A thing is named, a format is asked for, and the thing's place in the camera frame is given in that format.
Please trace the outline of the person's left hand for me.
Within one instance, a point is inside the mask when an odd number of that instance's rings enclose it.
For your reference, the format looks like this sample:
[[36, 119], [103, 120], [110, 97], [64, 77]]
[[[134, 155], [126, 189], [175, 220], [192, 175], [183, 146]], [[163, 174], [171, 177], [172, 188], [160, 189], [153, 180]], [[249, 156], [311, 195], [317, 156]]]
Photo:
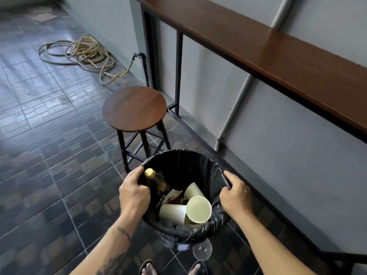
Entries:
[[119, 188], [121, 216], [140, 221], [150, 203], [150, 190], [145, 185], [128, 184], [126, 179]]

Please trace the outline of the person's right hand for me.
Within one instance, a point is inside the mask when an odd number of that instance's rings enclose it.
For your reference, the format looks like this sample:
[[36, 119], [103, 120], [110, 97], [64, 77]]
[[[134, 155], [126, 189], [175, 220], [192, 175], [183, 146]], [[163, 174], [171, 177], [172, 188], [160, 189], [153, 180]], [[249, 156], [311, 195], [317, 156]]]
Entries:
[[253, 216], [253, 204], [250, 188], [224, 187], [219, 195], [221, 204], [226, 213], [237, 223]]

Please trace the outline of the black trash bag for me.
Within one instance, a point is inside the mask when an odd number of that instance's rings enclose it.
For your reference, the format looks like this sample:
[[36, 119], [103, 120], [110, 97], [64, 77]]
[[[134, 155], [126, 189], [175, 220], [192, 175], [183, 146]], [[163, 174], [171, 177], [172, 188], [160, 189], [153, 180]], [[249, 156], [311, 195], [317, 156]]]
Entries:
[[186, 245], [183, 250], [187, 250], [218, 233], [229, 221], [219, 194], [224, 187], [231, 189], [232, 185], [224, 176], [221, 166], [210, 157], [192, 150], [168, 150], [150, 157], [142, 166], [144, 170], [151, 168], [162, 173], [171, 189], [185, 191], [191, 183], [196, 183], [211, 204], [211, 217], [199, 227], [163, 221], [158, 216], [157, 207], [162, 195], [155, 183], [141, 175], [138, 183], [150, 189], [150, 204], [143, 220], [155, 230], [167, 248], [179, 250]]

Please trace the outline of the person's right forearm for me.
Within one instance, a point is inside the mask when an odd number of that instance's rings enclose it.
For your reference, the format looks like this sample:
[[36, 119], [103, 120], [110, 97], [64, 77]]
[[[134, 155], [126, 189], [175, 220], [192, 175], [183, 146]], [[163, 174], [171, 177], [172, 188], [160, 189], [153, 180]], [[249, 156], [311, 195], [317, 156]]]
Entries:
[[253, 214], [236, 212], [231, 218], [247, 238], [264, 275], [317, 275], [297, 259]]

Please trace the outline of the person's left forearm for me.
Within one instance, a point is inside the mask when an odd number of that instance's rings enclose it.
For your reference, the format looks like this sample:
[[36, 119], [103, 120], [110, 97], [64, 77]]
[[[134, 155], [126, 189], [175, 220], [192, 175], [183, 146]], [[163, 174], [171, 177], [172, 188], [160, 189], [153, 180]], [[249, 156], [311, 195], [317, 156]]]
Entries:
[[86, 258], [69, 275], [118, 275], [142, 216], [122, 213]]

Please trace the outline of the brown bottle with yellow cap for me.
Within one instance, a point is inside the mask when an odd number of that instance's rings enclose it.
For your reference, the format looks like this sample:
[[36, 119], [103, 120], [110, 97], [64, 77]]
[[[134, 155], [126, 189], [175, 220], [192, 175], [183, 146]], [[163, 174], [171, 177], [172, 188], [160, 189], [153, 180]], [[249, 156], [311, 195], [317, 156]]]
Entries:
[[152, 168], [148, 168], [144, 174], [147, 179], [147, 186], [151, 192], [151, 198], [153, 198], [153, 203], [157, 206], [170, 193], [171, 187], [161, 171], [154, 171]]

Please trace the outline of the cream paper cup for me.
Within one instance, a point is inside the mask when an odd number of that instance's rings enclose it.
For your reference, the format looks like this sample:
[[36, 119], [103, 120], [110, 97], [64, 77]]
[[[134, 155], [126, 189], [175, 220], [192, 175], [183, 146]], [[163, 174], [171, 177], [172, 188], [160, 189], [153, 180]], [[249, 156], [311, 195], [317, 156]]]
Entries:
[[185, 225], [203, 224], [209, 220], [212, 214], [212, 205], [202, 196], [190, 198], [186, 205]]
[[190, 200], [191, 198], [196, 197], [196, 196], [205, 198], [205, 195], [202, 193], [202, 191], [199, 189], [196, 183], [193, 182], [185, 190], [184, 198]]
[[184, 225], [186, 221], [186, 205], [163, 204], [158, 216], [175, 225]]

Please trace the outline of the crumpled printed wrapper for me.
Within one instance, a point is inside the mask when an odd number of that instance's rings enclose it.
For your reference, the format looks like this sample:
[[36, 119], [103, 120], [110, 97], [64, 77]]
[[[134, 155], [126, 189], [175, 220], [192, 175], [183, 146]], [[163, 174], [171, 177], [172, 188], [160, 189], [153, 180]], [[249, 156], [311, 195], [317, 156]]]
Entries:
[[180, 197], [182, 190], [172, 189], [168, 194], [165, 194], [159, 200], [156, 208], [161, 207], [163, 204], [172, 204], [176, 199]]

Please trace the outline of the round wooden stool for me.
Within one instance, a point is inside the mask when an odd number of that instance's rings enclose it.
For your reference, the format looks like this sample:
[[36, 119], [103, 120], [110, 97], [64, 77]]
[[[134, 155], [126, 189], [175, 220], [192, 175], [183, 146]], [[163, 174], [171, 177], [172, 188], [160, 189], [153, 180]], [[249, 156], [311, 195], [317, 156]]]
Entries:
[[113, 92], [104, 102], [102, 114], [107, 124], [117, 131], [126, 173], [128, 157], [144, 162], [137, 155], [143, 147], [146, 157], [161, 151], [163, 144], [171, 149], [163, 118], [167, 103], [163, 95], [150, 87], [132, 86]]

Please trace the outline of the clear plastic lid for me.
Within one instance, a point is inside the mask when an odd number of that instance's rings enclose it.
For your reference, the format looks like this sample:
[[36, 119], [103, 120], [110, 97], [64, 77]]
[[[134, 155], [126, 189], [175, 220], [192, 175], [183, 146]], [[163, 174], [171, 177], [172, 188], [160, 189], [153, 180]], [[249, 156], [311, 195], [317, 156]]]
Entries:
[[213, 247], [210, 240], [206, 239], [201, 243], [195, 244], [192, 247], [192, 251], [198, 261], [207, 261], [213, 252]]

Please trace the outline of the black sandal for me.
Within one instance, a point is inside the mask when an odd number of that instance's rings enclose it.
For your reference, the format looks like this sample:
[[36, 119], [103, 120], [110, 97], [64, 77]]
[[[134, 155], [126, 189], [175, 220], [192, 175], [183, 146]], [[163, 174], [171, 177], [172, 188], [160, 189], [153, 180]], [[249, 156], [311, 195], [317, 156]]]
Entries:
[[210, 272], [204, 261], [196, 261], [187, 275], [210, 275]]
[[158, 269], [155, 267], [151, 259], [147, 259], [140, 267], [139, 275], [159, 275]]

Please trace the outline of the long wooden black-framed table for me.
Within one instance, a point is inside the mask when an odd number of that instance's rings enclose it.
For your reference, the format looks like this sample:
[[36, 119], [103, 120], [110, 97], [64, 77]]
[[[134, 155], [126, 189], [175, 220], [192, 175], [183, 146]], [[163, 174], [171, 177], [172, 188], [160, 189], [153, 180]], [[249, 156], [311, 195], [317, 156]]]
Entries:
[[272, 30], [282, 0], [136, 2], [174, 116], [330, 269], [367, 275], [367, 68], [284, 33], [291, 12]]

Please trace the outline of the flat cardboard piece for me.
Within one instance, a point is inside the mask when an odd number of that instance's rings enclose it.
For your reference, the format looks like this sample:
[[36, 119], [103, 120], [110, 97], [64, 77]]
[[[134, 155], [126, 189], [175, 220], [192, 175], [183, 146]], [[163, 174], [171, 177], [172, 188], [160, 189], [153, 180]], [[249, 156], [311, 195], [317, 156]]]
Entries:
[[48, 12], [30, 14], [30, 17], [40, 23], [47, 22], [57, 18], [56, 15]]

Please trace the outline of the grey wall pipe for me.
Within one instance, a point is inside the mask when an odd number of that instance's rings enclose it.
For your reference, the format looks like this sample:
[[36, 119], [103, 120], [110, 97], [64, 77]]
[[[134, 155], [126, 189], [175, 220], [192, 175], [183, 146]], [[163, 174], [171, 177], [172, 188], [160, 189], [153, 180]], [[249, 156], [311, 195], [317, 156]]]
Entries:
[[[293, 3], [294, 0], [282, 0], [278, 11], [270, 25], [270, 28], [272, 30], [278, 30], [281, 26], [283, 21], [285, 20], [291, 5]], [[249, 90], [252, 82], [254, 80], [254, 76], [251, 74], [248, 74], [237, 97], [236, 100], [231, 108], [231, 111], [227, 117], [227, 119], [225, 120], [225, 123], [220, 131], [220, 133], [218, 134], [216, 140], [215, 140], [215, 145], [214, 145], [214, 150], [216, 152], [220, 152], [222, 145], [224, 144], [224, 138], [226, 136], [227, 130], [229, 129], [230, 124], [232, 123], [232, 120], [234, 119], [239, 106], [241, 104], [241, 102], [243, 101], [247, 91]]]

